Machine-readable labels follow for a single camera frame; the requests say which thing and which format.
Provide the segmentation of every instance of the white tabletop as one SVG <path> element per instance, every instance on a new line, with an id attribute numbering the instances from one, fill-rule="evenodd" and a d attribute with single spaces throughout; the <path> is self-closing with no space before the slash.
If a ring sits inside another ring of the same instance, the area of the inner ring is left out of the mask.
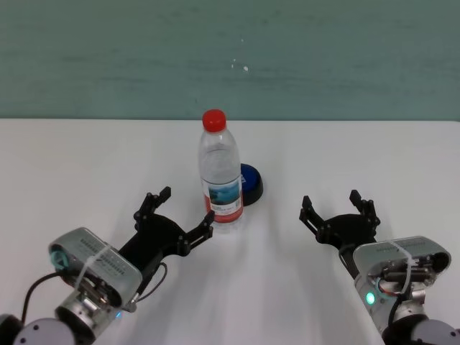
<path id="1" fill-rule="evenodd" d="M 229 128 L 241 161 L 264 181 L 244 228 L 214 234 L 186 258 L 166 258 L 159 290 L 96 344 L 382 344 L 336 249 L 316 243 L 298 220 L 306 194 L 325 219 L 356 213 L 351 189 L 374 200 L 377 239 L 423 235 L 450 251 L 425 309 L 460 326 L 459 123 Z M 199 121 L 1 120 L 0 313 L 20 315 L 27 288 L 53 271 L 47 245 L 61 234 L 86 226 L 120 247 L 147 191 L 171 186 L 158 213 L 186 230 L 198 224 L 200 135 Z M 28 321 L 53 316 L 70 291 L 59 279 L 44 283 Z"/>

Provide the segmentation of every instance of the teal wall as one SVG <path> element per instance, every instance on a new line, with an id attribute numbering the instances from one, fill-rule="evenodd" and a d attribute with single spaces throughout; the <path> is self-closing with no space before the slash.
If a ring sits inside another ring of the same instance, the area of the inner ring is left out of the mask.
<path id="1" fill-rule="evenodd" d="M 0 0 L 0 116 L 460 120 L 459 15 L 459 0 Z"/>

